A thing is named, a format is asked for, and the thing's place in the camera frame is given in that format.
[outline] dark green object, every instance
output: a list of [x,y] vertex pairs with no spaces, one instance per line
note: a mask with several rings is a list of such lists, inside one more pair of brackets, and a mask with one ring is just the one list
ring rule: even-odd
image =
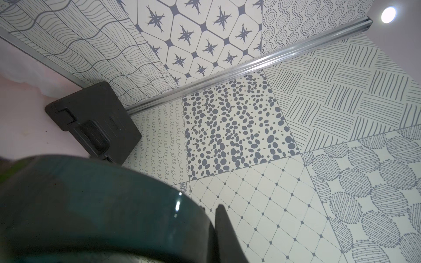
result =
[[0,241],[15,258],[118,251],[166,262],[219,261],[203,209],[149,176],[92,159],[39,156],[3,169],[0,178]]

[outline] diamond grid pattern tile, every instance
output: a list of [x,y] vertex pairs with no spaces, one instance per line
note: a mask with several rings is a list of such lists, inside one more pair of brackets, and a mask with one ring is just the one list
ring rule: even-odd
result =
[[250,262],[343,256],[301,156],[191,181],[191,195],[212,222],[218,205],[225,206]]

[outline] patterned tile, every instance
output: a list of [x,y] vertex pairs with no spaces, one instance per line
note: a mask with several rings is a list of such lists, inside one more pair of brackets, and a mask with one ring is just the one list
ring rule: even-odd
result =
[[0,27],[87,85],[109,82],[129,106],[178,85],[157,57],[159,39],[148,44],[123,4],[1,0]]
[[181,100],[132,117],[142,134],[123,166],[186,192],[189,181],[183,102]]
[[262,0],[262,53],[364,17],[374,0]]
[[421,125],[303,154],[349,263],[420,262]]
[[345,262],[300,155],[190,183],[213,223],[225,206],[250,263]]
[[263,72],[183,99],[193,179],[296,153]]
[[365,34],[264,69],[301,152],[421,123],[421,88]]
[[261,0],[122,2],[179,85],[261,54]]

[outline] recessed light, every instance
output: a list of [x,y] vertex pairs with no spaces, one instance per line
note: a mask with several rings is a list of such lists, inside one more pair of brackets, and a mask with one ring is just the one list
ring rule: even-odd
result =
[[390,23],[396,16],[396,9],[392,6],[386,8],[383,13],[381,14],[381,20],[383,23]]

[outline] tiled wall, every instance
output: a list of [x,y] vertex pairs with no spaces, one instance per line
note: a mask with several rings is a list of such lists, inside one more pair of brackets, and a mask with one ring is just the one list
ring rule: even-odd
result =
[[[174,187],[211,220],[223,204],[250,262],[421,261],[420,87],[364,35],[172,104],[183,111],[170,120],[163,106],[133,119],[184,130],[157,140],[185,143],[171,156],[187,166],[172,172]],[[313,143],[297,129],[307,123],[321,134]],[[166,159],[144,138],[125,166],[152,163],[146,151],[161,151],[155,165]],[[162,169],[137,170],[170,183]]]
[[263,0],[262,53],[364,17],[374,0]]

